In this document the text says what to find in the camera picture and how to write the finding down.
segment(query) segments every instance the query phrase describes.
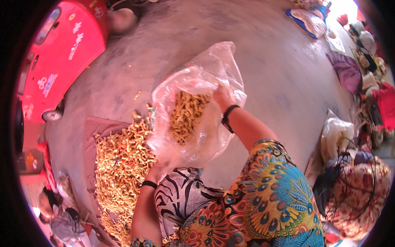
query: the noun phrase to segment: hair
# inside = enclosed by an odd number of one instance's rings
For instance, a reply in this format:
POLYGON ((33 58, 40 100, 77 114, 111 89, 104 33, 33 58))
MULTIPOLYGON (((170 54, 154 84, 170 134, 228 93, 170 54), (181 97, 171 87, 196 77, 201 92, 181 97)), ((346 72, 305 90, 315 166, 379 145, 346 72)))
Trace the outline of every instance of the hair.
POLYGON ((43 218, 43 215, 40 213, 40 215, 38 216, 38 218, 40 219, 41 223, 43 224, 48 224, 47 221, 45 221, 45 219, 43 218))

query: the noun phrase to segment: brown cloth mat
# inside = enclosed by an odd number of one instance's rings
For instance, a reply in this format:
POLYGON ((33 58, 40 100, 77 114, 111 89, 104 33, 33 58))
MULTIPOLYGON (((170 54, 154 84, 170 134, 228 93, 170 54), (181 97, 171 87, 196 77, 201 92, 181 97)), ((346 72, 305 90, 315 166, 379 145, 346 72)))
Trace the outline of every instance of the brown cloth mat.
MULTIPOLYGON (((130 124, 124 122, 118 122, 115 120, 102 119, 98 117, 86 117, 83 135, 83 148, 84 148, 84 172, 85 181, 87 183, 87 190, 89 193, 90 200, 94 208, 94 214, 96 218, 100 219, 99 202, 95 195, 95 184, 96 184, 96 140, 101 137, 110 135, 110 132, 121 133, 123 128, 127 128, 130 124)), ((110 213, 111 217, 117 221, 117 216, 110 213)), ((173 234, 174 224, 160 216, 161 230, 163 236, 173 234)))

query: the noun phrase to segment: black cable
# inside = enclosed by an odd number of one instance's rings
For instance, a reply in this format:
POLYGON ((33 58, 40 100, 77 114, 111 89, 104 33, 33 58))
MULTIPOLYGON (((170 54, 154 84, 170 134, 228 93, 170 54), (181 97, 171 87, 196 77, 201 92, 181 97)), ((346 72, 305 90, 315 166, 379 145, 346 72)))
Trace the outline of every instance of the black cable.
MULTIPOLYGON (((346 138, 346 137, 342 137, 342 139, 347 139, 347 140, 349 141, 349 143, 348 143, 348 145, 347 145, 347 147, 346 147, 346 150, 347 150, 348 146, 350 145, 350 143, 352 143, 352 144, 354 144, 354 146, 356 146, 353 140, 350 140, 350 139, 348 139, 348 138, 346 138)), ((336 212, 337 212, 338 208, 339 208, 343 203, 346 204, 347 206, 349 206, 349 207, 352 209, 353 212, 354 212, 354 211, 360 212, 358 216, 356 216, 356 217, 354 217, 354 218, 351 218, 351 219, 344 220, 344 221, 351 221, 351 220, 355 220, 355 219, 359 218, 359 217, 367 210, 367 208, 370 206, 370 204, 371 204, 371 202, 372 202, 374 196, 376 195, 375 192, 376 192, 376 165, 377 165, 377 162, 376 162, 376 158, 375 158, 375 156, 374 156, 373 150, 369 147, 369 145, 368 145, 368 148, 369 148, 369 150, 370 150, 370 152, 372 153, 373 158, 374 158, 374 171, 373 171, 373 165, 372 165, 372 163, 370 164, 370 165, 371 165, 371 169, 372 169, 372 173, 373 173, 373 190, 372 190, 372 191, 367 191, 367 190, 363 190, 363 189, 358 189, 358 188, 355 188, 354 186, 352 186, 352 185, 350 185, 350 184, 348 183, 348 181, 347 181, 347 174, 346 174, 346 171, 345 171, 345 169, 344 169, 344 166, 341 166, 341 165, 343 164, 343 162, 347 162, 347 157, 348 157, 348 155, 347 155, 347 156, 346 156, 346 155, 343 155, 342 159, 340 159, 340 147, 338 147, 338 152, 337 152, 337 155, 338 155, 338 156, 337 156, 337 164, 336 164, 336 169, 337 169, 337 171, 338 171, 338 177, 339 177, 339 179, 340 179, 343 183, 345 183, 345 185, 346 185, 345 194, 346 194, 346 195, 348 194, 348 187, 350 187, 350 188, 352 188, 352 189, 356 189, 356 190, 362 191, 362 192, 365 192, 365 193, 370 193, 371 196, 370 196, 368 202, 364 205, 364 207, 363 207, 362 210, 358 210, 358 209, 352 207, 349 203, 346 202, 346 198, 344 198, 344 199, 343 199, 342 201, 340 201, 339 204, 338 204, 337 199, 336 199, 336 196, 335 196, 335 194, 333 193, 333 191, 332 191, 332 189, 331 189, 331 192, 332 192, 332 194, 333 194, 333 198, 334 198, 334 200, 335 200, 335 203, 328 209, 328 212, 327 212, 326 215, 325 215, 325 218, 326 218, 327 220, 329 220, 328 214, 331 213, 331 215, 330 215, 331 218, 332 218, 331 222, 333 221, 333 219, 336 217, 336 212), (344 173, 344 178, 345 178, 345 180, 342 178, 342 176, 341 176, 341 174, 340 174, 340 169, 342 169, 342 171, 343 171, 343 173, 344 173)))

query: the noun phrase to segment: clear plastic bag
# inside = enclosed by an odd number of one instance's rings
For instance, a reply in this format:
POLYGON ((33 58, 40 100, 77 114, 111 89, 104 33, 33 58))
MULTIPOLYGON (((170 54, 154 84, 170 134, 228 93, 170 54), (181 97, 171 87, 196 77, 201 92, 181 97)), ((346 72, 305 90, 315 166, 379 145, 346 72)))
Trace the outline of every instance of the clear plastic bag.
POLYGON ((338 150, 345 150, 354 137, 354 124, 338 118, 330 109, 321 133, 321 156, 324 162, 337 157, 338 150))
POLYGON ((71 190, 70 177, 65 173, 63 173, 62 171, 60 171, 57 184, 58 184, 59 194, 63 198, 63 202, 62 202, 63 209, 71 207, 75 209, 77 212, 79 212, 73 191, 71 190))
POLYGON ((169 135, 169 121, 180 91, 190 94, 211 94, 219 84, 231 92, 235 104, 244 107, 247 95, 233 58, 235 44, 225 41, 212 45, 191 61, 170 74, 152 93, 153 136, 147 144, 161 162, 170 167, 201 168, 220 155, 234 136, 221 123, 221 110, 212 99, 204 109, 201 122, 191 140, 184 146, 169 135))

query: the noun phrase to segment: hand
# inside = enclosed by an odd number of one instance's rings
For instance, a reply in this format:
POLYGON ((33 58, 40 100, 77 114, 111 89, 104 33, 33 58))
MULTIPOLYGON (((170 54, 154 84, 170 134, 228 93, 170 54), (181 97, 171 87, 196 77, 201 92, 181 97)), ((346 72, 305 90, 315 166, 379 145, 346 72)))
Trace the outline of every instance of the hand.
POLYGON ((214 100, 221 107, 222 113, 224 113, 231 105, 234 105, 230 92, 227 87, 219 85, 217 90, 214 92, 214 100))
POLYGON ((147 176, 145 176, 146 181, 151 181, 157 184, 162 181, 163 178, 171 171, 171 167, 169 167, 168 162, 158 162, 151 167, 147 176))

